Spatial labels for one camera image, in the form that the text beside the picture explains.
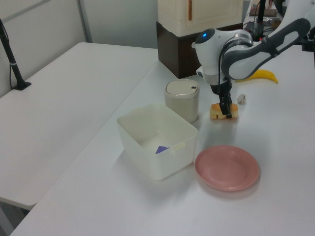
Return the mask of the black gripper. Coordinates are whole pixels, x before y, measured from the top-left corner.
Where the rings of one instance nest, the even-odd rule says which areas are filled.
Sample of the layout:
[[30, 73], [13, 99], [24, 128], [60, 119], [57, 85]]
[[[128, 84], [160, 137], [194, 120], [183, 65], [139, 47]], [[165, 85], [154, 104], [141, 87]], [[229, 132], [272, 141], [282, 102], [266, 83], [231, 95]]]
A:
[[220, 109], [221, 112], [226, 118], [232, 118], [232, 111], [231, 111], [231, 89], [232, 89], [232, 82], [230, 80], [223, 81], [220, 85], [210, 85], [211, 90], [214, 94], [220, 97]]

